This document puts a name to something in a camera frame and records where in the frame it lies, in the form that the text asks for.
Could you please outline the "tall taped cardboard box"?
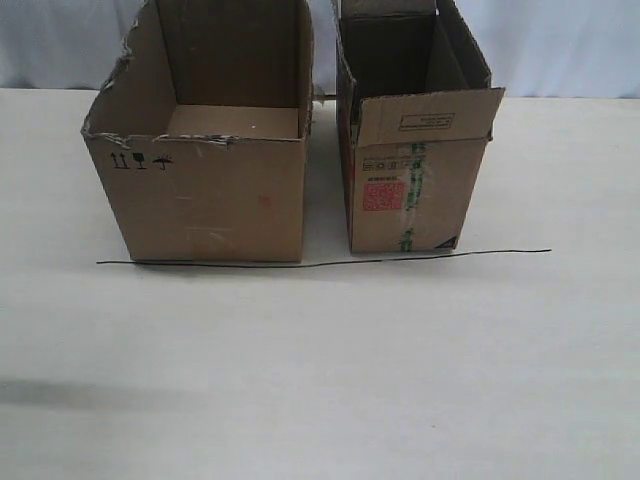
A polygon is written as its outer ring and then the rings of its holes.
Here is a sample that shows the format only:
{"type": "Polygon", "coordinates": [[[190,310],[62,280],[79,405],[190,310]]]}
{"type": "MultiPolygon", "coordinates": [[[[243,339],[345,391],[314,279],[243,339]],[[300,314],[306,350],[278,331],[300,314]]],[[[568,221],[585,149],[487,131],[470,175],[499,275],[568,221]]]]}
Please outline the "tall taped cardboard box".
{"type": "Polygon", "coordinates": [[[333,9],[350,249],[451,251],[505,91],[452,0],[333,9]]]}

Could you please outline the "torn cardboard box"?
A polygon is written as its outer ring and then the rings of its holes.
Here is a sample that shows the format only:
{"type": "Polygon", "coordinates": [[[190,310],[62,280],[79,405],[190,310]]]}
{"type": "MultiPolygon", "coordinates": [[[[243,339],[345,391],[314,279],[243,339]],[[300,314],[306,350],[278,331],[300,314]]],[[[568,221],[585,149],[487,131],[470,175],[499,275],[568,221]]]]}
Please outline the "torn cardboard box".
{"type": "Polygon", "coordinates": [[[304,1],[147,1],[82,126],[142,261],[297,262],[313,108],[304,1]]]}

